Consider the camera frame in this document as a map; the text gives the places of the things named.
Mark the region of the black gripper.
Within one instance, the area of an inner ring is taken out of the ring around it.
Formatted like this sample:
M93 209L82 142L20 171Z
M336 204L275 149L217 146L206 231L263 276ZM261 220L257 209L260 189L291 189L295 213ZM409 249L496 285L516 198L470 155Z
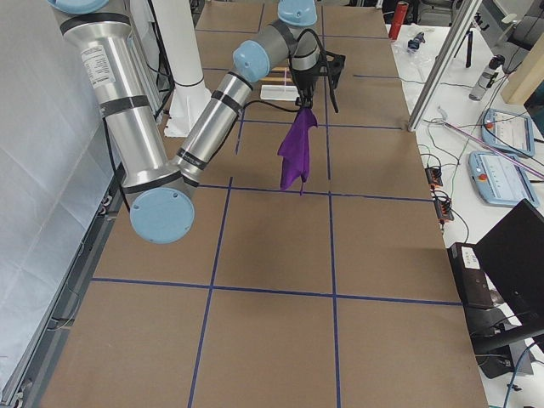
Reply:
M310 68L307 70L292 69L292 80L297 87L299 97L296 98L295 105L308 109L313 108L313 97L315 93L315 85L319 78L319 70Z

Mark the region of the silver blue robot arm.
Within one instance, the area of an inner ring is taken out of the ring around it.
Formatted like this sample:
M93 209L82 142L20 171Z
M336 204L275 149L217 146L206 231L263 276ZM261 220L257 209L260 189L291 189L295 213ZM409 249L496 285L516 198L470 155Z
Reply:
M207 89L186 1L152 8L175 83L174 126L185 137L168 158L155 113L130 47L133 19L123 1L54 1L66 41L79 51L100 113L122 159L122 191L130 220L143 239L167 244L186 235L195 217L191 200L199 178L221 149L256 82L291 60L300 98L309 102L326 57L314 37L312 1L281 1L277 19L233 53L234 67L215 91Z

